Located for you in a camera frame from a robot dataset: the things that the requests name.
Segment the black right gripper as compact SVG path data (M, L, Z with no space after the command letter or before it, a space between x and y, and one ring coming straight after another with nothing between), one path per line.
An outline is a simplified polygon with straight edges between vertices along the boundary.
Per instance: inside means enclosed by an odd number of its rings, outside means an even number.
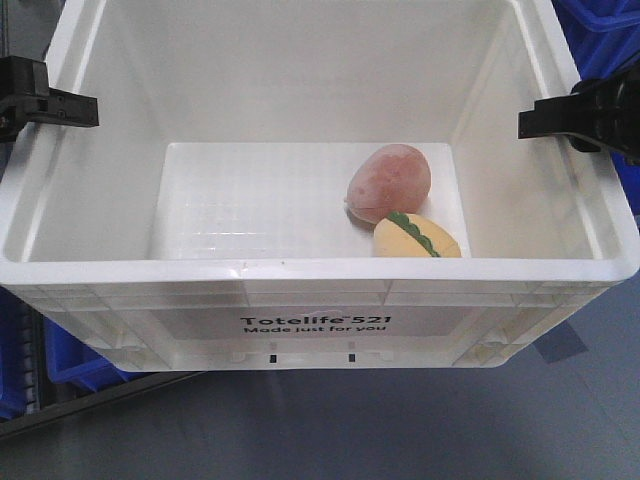
M566 96L541 99L518 114L518 137L565 136L580 152L621 152L639 164L639 65L578 82Z

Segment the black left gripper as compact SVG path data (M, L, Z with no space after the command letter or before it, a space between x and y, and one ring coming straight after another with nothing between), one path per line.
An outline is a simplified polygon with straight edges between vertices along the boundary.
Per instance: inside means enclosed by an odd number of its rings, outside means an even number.
M14 142L29 122L72 127L98 126L98 100L50 89L43 61L1 58L1 142Z

